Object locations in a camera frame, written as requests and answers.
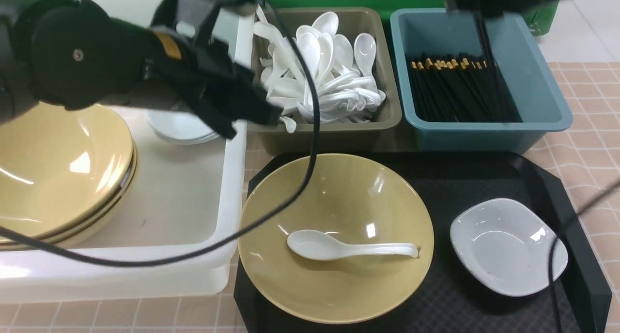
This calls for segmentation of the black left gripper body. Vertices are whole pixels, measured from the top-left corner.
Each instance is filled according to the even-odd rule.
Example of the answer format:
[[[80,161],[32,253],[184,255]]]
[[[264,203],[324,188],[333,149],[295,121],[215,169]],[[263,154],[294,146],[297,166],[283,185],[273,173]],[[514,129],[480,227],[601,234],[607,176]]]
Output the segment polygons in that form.
[[[233,123],[248,121],[276,126],[282,108],[266,99],[266,89],[255,74],[229,56],[225,42],[213,31],[221,11],[252,17],[259,0],[162,0],[151,31],[170,37],[180,46],[146,59],[142,75],[168,85],[180,98],[177,112],[192,112],[221,137],[233,139]]]

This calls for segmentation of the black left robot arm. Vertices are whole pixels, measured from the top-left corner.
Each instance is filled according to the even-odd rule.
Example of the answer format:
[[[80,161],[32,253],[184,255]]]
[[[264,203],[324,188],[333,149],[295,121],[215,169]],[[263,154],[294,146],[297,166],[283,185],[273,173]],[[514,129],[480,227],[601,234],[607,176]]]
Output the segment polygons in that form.
[[[193,113],[221,137],[235,121],[275,126],[283,112],[213,37],[221,10],[257,0],[162,0],[151,24],[109,16],[93,0],[1,0],[1,122],[40,102]]]

